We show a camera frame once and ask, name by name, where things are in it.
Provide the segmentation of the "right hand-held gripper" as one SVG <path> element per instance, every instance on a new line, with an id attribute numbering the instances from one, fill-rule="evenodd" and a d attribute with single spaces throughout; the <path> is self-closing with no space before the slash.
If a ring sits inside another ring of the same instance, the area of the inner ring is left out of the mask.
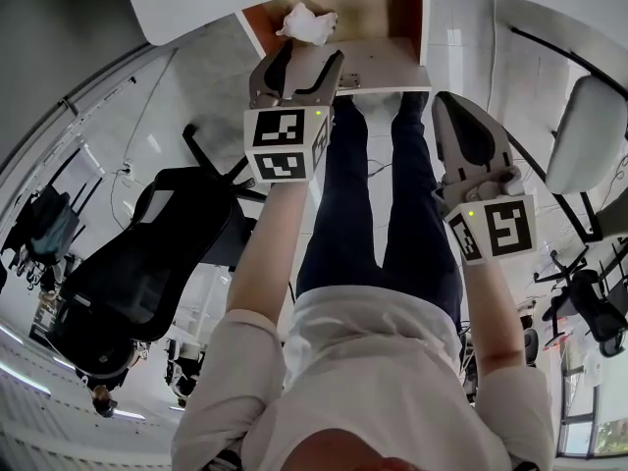
<path id="1" fill-rule="evenodd" d="M 436 94 L 432 115 L 450 183 L 433 196 L 462 260 L 478 265 L 535 251 L 534 196 L 525 192 L 519 168 L 510 166 L 503 126 L 476 103 L 444 90 Z"/>

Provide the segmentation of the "dark teal backpack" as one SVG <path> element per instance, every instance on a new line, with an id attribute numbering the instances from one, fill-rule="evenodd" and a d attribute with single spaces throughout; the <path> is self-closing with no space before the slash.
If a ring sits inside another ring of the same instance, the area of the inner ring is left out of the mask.
<path id="1" fill-rule="evenodd" d="M 9 269 L 20 277 L 33 267 L 58 265 L 67 254 L 78 225 L 79 216 L 71 207 L 70 195 L 47 185 L 30 197 L 4 242 L 2 251 L 14 251 Z"/>

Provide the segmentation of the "person's left forearm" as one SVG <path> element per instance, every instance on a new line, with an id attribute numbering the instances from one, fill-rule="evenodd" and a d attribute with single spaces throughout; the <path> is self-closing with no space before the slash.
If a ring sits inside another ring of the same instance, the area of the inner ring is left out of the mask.
<path id="1" fill-rule="evenodd" d="M 273 325 L 279 323 L 307 195 L 307 183 L 277 183 L 271 188 L 236 266 L 229 311 L 251 311 Z"/>

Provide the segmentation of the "black metal desk bar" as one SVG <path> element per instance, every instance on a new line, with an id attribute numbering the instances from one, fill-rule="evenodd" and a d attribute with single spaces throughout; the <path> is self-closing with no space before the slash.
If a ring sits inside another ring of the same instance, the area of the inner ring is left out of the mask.
<path id="1" fill-rule="evenodd" d="M 614 78 L 612 78 L 611 76 L 609 76 L 606 72 L 604 72 L 603 70 L 599 69 L 598 67 L 596 67 L 595 65 L 593 65 L 592 63 L 590 63 L 589 61 L 587 61 L 586 59 L 584 59 L 583 57 L 579 56 L 578 54 L 576 54 L 573 51 L 570 50 L 564 50 L 561 49 L 560 47 L 546 41 L 543 40 L 531 33 L 528 33 L 526 31 L 523 31 L 521 29 L 519 29 L 516 26 L 512 26 L 510 28 L 510 31 L 514 34 L 517 34 L 523 38 L 526 38 L 534 43 L 537 43 L 545 48 L 547 48 L 548 50 L 551 50 L 557 54 L 559 54 L 560 56 L 569 59 L 570 61 L 572 61 L 573 63 L 575 63 L 576 65 L 578 65 L 579 67 L 583 68 L 584 70 L 586 70 L 587 72 L 589 72 L 591 74 L 592 77 L 594 77 L 595 79 L 600 80 L 602 83 L 606 84 L 607 86 L 609 86 L 611 89 L 613 89 L 614 91 L 616 91 L 624 100 L 626 100 L 628 102 L 628 89 L 625 88 L 622 84 L 620 84 L 618 81 L 616 81 Z"/>

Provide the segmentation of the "person's right forearm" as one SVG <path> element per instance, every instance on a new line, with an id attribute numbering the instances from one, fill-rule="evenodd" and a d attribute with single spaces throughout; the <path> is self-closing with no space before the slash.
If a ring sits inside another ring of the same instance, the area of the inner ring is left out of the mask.
<path id="1" fill-rule="evenodd" d="M 481 379 L 525 364 L 520 318 L 497 262 L 462 265 L 472 341 Z"/>

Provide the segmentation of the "white tissue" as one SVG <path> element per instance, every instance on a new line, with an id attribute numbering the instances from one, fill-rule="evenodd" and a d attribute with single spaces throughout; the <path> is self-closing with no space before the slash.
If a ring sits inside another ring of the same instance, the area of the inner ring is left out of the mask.
<path id="1" fill-rule="evenodd" d="M 275 35 L 323 46 L 334 33 L 337 24 L 336 12 L 317 16 L 303 2 L 298 2 L 284 17 L 283 26 Z"/>

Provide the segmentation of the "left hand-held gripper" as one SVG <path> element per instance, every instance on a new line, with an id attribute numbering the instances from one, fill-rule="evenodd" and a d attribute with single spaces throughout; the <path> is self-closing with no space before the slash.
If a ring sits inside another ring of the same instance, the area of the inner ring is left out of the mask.
<path id="1" fill-rule="evenodd" d="M 332 54 L 314 84 L 284 100 L 293 41 L 268 53 L 249 77 L 244 152 L 259 183 L 309 182 L 330 141 L 332 102 L 344 54 Z"/>

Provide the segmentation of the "large black office chair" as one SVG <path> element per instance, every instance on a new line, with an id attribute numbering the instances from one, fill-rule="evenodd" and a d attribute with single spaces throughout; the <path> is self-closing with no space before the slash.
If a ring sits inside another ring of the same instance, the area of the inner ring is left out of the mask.
<path id="1" fill-rule="evenodd" d="M 253 190 L 253 181 L 236 182 L 247 161 L 219 173 L 196 132 L 193 124 L 183 130 L 196 166 L 160 171 L 138 198 L 130 224 L 61 286 L 46 337 L 91 377 L 118 375 L 130 366 L 136 343 L 166 335 L 194 269 L 234 269 L 256 225 L 240 201 L 266 197 Z"/>

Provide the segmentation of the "black framed window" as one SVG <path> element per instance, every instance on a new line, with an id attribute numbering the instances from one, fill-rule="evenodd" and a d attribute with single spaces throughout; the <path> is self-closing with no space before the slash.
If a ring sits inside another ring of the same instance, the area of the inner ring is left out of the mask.
<path id="1" fill-rule="evenodd" d="M 561 394 L 559 456 L 628 455 L 628 355 L 569 355 Z"/>

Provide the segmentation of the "person's white shirt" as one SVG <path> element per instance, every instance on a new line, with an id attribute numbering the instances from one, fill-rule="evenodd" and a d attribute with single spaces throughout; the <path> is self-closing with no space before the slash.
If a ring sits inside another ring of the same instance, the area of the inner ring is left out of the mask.
<path id="1" fill-rule="evenodd" d="M 281 471 L 307 438 L 341 430 L 423 471 L 551 471 L 546 376 L 506 367 L 474 402 L 459 381 L 451 319 L 384 288 L 302 294 L 286 339 L 266 317 L 225 314 L 172 445 L 174 471 L 201 471 L 224 450 L 243 471 Z"/>

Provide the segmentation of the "white chair with black frame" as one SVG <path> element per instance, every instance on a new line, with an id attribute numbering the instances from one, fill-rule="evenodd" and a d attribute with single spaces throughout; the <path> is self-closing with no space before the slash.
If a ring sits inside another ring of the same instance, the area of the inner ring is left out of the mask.
<path id="1" fill-rule="evenodd" d="M 592 75 L 576 80 L 544 183 L 585 243 L 628 236 L 628 188 L 599 211 L 588 196 L 619 156 L 627 131 L 628 91 Z"/>

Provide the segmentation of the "wooden drawer with white front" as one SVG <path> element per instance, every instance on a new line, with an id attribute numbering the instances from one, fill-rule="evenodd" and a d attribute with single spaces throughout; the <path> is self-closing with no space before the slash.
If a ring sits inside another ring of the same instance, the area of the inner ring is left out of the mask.
<path id="1" fill-rule="evenodd" d="M 277 35 L 299 2 L 315 15 L 338 14 L 322 46 L 296 40 L 287 67 L 285 96 L 315 83 L 328 58 L 344 55 L 339 93 L 429 91 L 426 69 L 431 0 L 271 0 L 236 13 L 260 57 L 286 39 Z"/>

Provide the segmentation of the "person's dark navy trousers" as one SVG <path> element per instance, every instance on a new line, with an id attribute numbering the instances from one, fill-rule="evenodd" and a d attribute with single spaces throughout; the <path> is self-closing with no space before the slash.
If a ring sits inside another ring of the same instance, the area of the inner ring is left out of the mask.
<path id="1" fill-rule="evenodd" d="M 368 129 L 349 96 L 334 102 L 324 189 L 296 293 L 386 288 L 424 299 L 460 323 L 463 284 L 432 193 L 437 187 L 421 121 L 425 92 L 405 92 L 392 121 L 392 209 L 384 261 L 374 255 Z"/>

